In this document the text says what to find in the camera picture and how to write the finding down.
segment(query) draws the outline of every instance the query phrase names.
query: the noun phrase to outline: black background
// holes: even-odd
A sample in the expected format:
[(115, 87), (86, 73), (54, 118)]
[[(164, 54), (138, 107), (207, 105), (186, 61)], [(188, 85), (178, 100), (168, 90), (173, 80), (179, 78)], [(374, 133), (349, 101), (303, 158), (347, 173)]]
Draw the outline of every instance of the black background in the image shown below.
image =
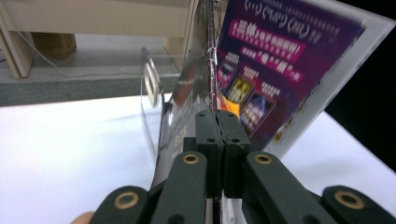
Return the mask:
[[(339, 2), (396, 20), (392, 1)], [(396, 172), (396, 28), (336, 95), (325, 111)]]

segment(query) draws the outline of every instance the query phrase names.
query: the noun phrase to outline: screw hole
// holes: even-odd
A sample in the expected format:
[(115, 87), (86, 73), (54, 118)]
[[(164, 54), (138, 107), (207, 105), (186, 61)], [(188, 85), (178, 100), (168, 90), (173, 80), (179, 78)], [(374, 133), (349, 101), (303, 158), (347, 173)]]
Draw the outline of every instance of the screw hole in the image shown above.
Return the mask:
[(196, 155), (189, 154), (183, 157), (183, 161), (187, 164), (195, 164), (199, 161), (199, 157)]
[(334, 193), (334, 197), (343, 206), (352, 209), (362, 209), (364, 207), (364, 201), (350, 191), (337, 191)]
[(139, 201), (139, 196), (135, 192), (124, 192), (120, 194), (114, 201), (114, 205), (118, 209), (126, 209), (133, 207)]
[(265, 156), (265, 155), (256, 155), (256, 156), (254, 157), (254, 160), (255, 160), (256, 162), (258, 162), (258, 163), (261, 163), (261, 164), (269, 164), (269, 163), (272, 162), (271, 157), (267, 157), (267, 156)]

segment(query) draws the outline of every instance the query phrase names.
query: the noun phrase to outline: cardboard box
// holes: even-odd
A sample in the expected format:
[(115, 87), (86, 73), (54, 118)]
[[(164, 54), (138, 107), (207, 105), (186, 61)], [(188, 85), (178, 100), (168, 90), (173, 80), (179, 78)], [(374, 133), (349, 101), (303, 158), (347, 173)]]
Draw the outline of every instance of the cardboard box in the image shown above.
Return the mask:
[(32, 32), (35, 47), (46, 57), (64, 60), (77, 49), (74, 34)]

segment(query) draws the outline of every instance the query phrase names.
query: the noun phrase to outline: white table surface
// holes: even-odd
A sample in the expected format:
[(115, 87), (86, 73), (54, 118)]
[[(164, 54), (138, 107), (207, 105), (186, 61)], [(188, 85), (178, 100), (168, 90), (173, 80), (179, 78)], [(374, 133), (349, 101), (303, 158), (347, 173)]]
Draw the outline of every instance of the white table surface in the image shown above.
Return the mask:
[[(70, 223), (113, 189), (149, 189), (140, 97), (0, 107), (0, 223)], [(281, 159), (309, 190), (345, 185), (396, 217), (396, 174), (322, 112)]]

